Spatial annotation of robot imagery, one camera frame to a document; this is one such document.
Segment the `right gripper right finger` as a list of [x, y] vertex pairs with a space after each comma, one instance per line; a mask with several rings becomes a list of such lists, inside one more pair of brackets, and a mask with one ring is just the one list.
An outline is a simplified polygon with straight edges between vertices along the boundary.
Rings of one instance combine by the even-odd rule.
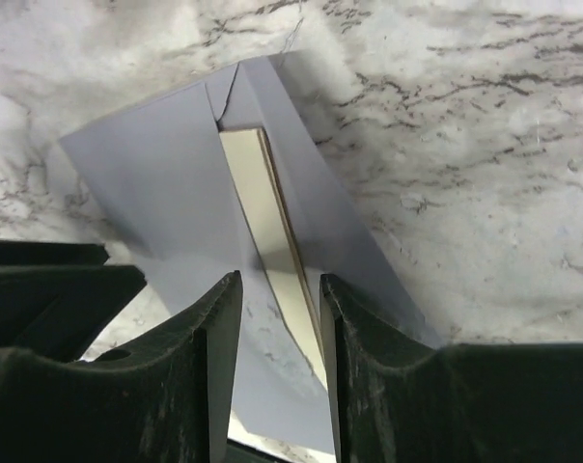
[[320, 279], [340, 462], [583, 462], [583, 342], [430, 348]]

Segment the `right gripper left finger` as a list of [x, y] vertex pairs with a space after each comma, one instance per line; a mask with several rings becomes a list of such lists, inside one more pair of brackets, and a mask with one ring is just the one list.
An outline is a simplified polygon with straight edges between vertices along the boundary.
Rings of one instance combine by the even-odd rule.
[[92, 362], [0, 348], [0, 462], [220, 462], [242, 280]]

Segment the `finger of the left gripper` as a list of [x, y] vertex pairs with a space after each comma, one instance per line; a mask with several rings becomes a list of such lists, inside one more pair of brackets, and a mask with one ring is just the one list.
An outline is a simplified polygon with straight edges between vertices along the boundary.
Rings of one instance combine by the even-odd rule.
[[98, 244], [0, 240], [0, 347], [79, 359], [146, 285], [108, 259]]

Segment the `grey envelope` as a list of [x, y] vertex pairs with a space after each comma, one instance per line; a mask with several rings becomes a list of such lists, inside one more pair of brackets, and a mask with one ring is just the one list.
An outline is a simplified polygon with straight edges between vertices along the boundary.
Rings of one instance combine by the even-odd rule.
[[431, 346], [440, 337], [298, 115], [308, 79], [295, 52], [243, 60], [89, 123], [61, 145], [171, 313], [240, 272], [231, 435], [330, 462], [335, 446], [314, 318], [276, 302], [220, 132], [265, 130], [312, 301], [320, 276], [333, 273], [367, 291], [381, 316], [412, 337]]

